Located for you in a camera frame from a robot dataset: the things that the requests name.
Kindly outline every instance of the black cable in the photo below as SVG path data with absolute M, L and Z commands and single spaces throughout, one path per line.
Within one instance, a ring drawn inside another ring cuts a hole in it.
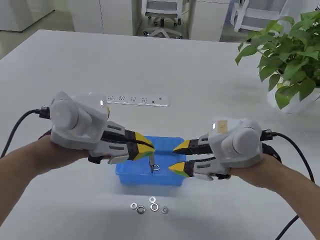
M 294 218 L 291 219 L 291 221 L 283 228 L 283 230 L 279 233 L 279 235 L 276 237 L 275 240 L 280 240 L 282 236 L 286 233 L 286 231 L 291 227 L 292 224 L 295 223 L 299 219 L 299 216 L 296 215 Z
M 292 146 L 295 148 L 295 150 L 298 152 L 299 156 L 301 157 L 305 167 L 306 167 L 306 170 L 308 171 L 308 174 L 309 174 L 309 177 L 310 177 L 310 180 L 314 183 L 315 182 L 315 178 L 314 178 L 314 174 L 312 173 L 311 171 L 311 168 L 310 168 L 310 165 L 307 161 L 307 159 L 305 158 L 304 154 L 302 153 L 302 151 L 300 150 L 300 148 L 298 147 L 298 145 L 291 140 L 290 137 L 282 134 L 282 133 L 279 133 L 279 132 L 272 132 L 272 136 L 273 137 L 276 137 L 276 136 L 279 136 L 281 138 L 284 138 L 285 140 L 287 140 L 289 143 L 292 144 Z
M 278 137 L 284 138 L 285 140 L 287 140 L 289 143 L 292 144 L 292 146 L 295 148 L 295 150 L 298 152 L 299 156 L 301 157 L 301 159 L 306 167 L 306 170 L 308 171 L 310 180 L 314 183 L 315 182 L 314 174 L 312 173 L 310 165 L 309 165 L 307 159 L 305 158 L 304 154 L 302 153 L 302 151 L 298 147 L 298 145 L 294 141 L 292 141 L 290 137 L 288 137 L 282 133 L 273 131 L 272 136 L 273 137 L 278 136 Z M 283 228 L 283 230 L 280 232 L 280 234 L 276 237 L 275 240 L 280 240 L 282 238 L 282 236 L 286 233 L 286 231 L 291 227 L 291 225 L 294 224 L 298 219 L 299 219 L 298 215 L 296 215 L 294 218 L 292 218 L 292 220 Z
M 29 116 L 30 114 L 40 114 L 40 112 L 41 112 L 40 109 L 30 110 L 30 111 L 27 111 L 25 114 L 23 114 L 23 115 L 19 118 L 19 120 L 16 122 L 16 124 L 14 125 L 14 127 L 13 127 L 13 129 L 12 129 L 10 135 L 9 135 L 9 138 L 8 138 L 6 144 L 5 144 L 5 147 L 4 147 L 3 151 L 2 151 L 2 154 L 1 154 L 1 156 L 0 156 L 0 159 L 3 158 L 3 157 L 6 155 L 6 153 L 7 153 L 7 151 L 8 151 L 8 148 L 9 148 L 9 146 L 10 146 L 10 144 L 11 144 L 12 138 L 14 137 L 15 132 L 16 132 L 17 128 L 19 127 L 19 125 L 21 124 L 21 122 L 22 122 L 27 116 Z

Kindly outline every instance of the forearm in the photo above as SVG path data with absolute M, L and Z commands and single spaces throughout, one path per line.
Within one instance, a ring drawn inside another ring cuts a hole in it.
M 283 168 L 273 189 L 283 197 L 317 240 L 320 240 L 320 187 L 301 173 Z
M 36 176 L 32 144 L 0 159 L 0 226 Z
M 45 136 L 1 158 L 0 226 L 33 178 L 88 155 L 85 150 L 60 147 Z

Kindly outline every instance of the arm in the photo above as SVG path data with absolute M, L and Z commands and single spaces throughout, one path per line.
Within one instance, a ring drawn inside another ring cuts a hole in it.
M 84 150 L 60 147 L 45 136 L 0 159 L 0 226 L 37 175 L 88 157 Z
M 246 182 L 279 194 L 301 218 L 317 240 L 320 240 L 320 187 L 301 173 L 292 170 L 274 157 L 264 155 L 263 162 L 250 167 L 232 169 Z

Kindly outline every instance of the hand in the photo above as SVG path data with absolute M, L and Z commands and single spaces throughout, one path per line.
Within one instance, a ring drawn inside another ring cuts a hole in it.
M 274 191 L 278 179 L 288 169 L 273 156 L 263 154 L 263 161 L 248 168 L 232 168 L 230 174 L 258 188 Z

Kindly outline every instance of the power strip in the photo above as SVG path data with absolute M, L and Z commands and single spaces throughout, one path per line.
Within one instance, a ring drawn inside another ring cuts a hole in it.
M 106 95 L 108 104 L 125 104 L 139 106 L 169 107 L 169 100 L 166 96 L 155 95 Z

